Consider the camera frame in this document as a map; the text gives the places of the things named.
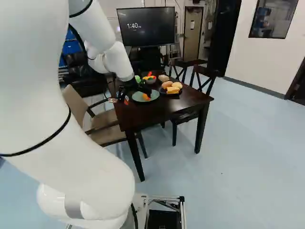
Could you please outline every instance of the chair seat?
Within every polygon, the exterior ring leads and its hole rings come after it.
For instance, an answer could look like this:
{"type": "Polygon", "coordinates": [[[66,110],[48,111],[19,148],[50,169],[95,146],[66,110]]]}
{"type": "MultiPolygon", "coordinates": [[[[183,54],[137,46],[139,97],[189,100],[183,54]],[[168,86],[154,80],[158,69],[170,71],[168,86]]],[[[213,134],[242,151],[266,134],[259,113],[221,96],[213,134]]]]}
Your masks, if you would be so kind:
{"type": "MultiPolygon", "coordinates": [[[[115,110],[109,110],[96,115],[92,119],[91,128],[103,127],[117,121],[115,110]]],[[[99,145],[110,145],[110,143],[120,142],[126,139],[125,132],[120,130],[119,125],[115,125],[90,135],[91,139],[99,145]]]]}

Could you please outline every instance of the dark wooden table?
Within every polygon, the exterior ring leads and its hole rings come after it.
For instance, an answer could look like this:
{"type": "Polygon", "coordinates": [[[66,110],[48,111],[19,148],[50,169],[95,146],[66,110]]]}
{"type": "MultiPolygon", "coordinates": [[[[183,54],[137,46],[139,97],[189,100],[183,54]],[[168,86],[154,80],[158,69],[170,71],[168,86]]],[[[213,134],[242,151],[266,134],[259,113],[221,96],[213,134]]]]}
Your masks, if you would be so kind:
{"type": "MultiPolygon", "coordinates": [[[[113,78],[110,77],[107,78],[107,80],[108,82],[111,82],[113,78]]],[[[109,83],[109,90],[113,98],[116,97],[119,85],[120,81],[118,80],[116,80],[115,84],[113,82],[109,83]]],[[[157,82],[152,85],[152,89],[158,90],[160,86],[161,83],[157,80],[157,82]]],[[[133,92],[128,94],[129,105],[117,102],[114,104],[114,109],[119,121],[120,129],[126,133],[127,141],[141,181],[145,180],[145,176],[135,133],[149,126],[160,124],[188,112],[198,111],[199,117],[195,153],[199,153],[205,121],[209,110],[209,103],[213,100],[212,97],[209,97],[186,84],[183,84],[183,92],[181,95],[166,96],[161,94],[157,100],[151,101],[150,103],[134,102],[131,99],[132,94],[133,92]]]]}

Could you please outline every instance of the television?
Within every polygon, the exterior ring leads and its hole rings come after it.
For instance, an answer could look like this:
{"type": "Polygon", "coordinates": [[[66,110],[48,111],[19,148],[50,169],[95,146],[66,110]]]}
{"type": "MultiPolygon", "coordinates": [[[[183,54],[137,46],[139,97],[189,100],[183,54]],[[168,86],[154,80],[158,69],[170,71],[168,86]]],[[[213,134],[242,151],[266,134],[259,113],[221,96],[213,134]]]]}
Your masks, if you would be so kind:
{"type": "Polygon", "coordinates": [[[149,47],[175,42],[174,7],[117,9],[124,46],[149,47]]]}

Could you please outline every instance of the wooden chair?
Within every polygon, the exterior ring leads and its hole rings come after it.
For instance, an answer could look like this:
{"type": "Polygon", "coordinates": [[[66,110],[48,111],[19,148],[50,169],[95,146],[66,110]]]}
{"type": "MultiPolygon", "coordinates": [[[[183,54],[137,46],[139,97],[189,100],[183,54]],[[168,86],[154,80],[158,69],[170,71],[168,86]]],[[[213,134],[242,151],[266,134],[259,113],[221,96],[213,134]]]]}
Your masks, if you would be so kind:
{"type": "MultiPolygon", "coordinates": [[[[190,86],[192,86],[193,84],[193,78],[194,75],[196,74],[197,76],[197,80],[198,80],[198,84],[199,84],[199,91],[202,91],[202,88],[205,87],[208,83],[208,89],[206,91],[207,95],[210,95],[210,92],[212,90],[212,87],[214,85],[215,79],[217,77],[218,72],[214,71],[214,70],[209,70],[205,67],[199,66],[199,65],[195,65],[193,72],[192,72],[192,77],[191,77],[191,82],[190,82],[190,86]],[[199,74],[205,75],[207,77],[209,77],[209,79],[204,82],[202,85],[200,83],[200,77],[199,74]]],[[[176,145],[176,139],[177,139],[177,126],[181,123],[186,123],[188,121],[191,121],[195,118],[198,118],[198,112],[192,112],[192,113],[187,113],[187,114],[183,114],[175,119],[171,119],[171,122],[173,124],[173,146],[176,145]]]]}
{"type": "Polygon", "coordinates": [[[172,68],[173,68],[175,73],[176,73],[176,80],[180,80],[179,77],[183,73],[181,82],[184,83],[187,68],[191,67],[191,66],[194,66],[195,64],[203,64],[203,63],[207,63],[207,61],[199,60],[199,59],[192,60],[192,61],[171,60],[170,63],[169,63],[170,64],[169,76],[170,77],[172,76],[172,68]],[[178,73],[176,67],[180,67],[180,68],[182,68],[182,70],[178,73]]]}
{"type": "MultiPolygon", "coordinates": [[[[94,142],[105,147],[127,140],[125,132],[120,130],[114,109],[97,115],[91,110],[91,108],[108,101],[108,99],[101,100],[88,106],[70,84],[62,91],[62,94],[81,127],[86,112],[92,117],[91,129],[85,133],[89,135],[94,142]]],[[[136,138],[138,138],[140,142],[144,157],[148,158],[142,134],[138,132],[136,138]]]]}

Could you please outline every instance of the window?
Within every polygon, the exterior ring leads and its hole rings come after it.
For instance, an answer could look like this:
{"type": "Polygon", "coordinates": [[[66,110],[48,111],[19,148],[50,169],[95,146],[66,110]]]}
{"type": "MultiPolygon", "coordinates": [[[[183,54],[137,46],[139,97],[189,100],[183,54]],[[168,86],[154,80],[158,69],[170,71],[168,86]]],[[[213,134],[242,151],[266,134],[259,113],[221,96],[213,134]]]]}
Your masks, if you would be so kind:
{"type": "Polygon", "coordinates": [[[249,37],[285,39],[298,0],[258,0],[249,37]]]}

